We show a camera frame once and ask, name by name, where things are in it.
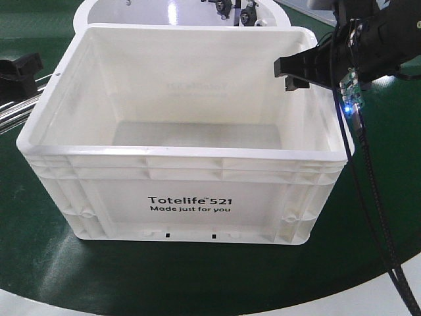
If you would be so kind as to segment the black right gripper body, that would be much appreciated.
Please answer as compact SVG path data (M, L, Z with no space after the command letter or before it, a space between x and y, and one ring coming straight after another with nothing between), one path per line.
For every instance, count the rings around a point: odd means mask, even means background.
M324 41L324 87L338 87L350 68L361 62L357 40L362 32L362 19L351 18L345 24L337 20L332 34Z

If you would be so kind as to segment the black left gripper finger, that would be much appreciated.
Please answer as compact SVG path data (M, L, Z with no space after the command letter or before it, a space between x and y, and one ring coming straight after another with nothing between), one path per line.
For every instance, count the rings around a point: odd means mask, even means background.
M27 75L35 75L43 69L39 53L29 53L15 60L1 59L1 79L15 80Z
M35 94L35 82L32 79L1 79L1 102L28 99Z

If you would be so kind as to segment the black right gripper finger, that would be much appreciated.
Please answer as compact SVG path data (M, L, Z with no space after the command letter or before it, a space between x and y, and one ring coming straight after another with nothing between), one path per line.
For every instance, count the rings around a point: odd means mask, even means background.
M332 79L330 76L315 76L309 78L286 76L285 78L285 90L287 92L292 92L298 89L309 89L310 84L330 90L332 88Z
M316 46L274 61L274 76L329 78L330 47Z

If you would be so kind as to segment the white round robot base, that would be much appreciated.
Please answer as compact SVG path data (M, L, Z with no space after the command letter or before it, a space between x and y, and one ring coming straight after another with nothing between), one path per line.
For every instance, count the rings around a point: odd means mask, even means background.
M90 24L291 26L275 1L83 1L73 18L74 31Z

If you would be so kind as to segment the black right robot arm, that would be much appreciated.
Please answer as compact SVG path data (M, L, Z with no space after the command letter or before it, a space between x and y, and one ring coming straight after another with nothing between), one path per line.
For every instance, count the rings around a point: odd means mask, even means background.
M276 77L288 76L330 89L350 68L363 83L399 76L401 65L420 55L420 2L308 1L332 11L337 32L321 44L274 62Z

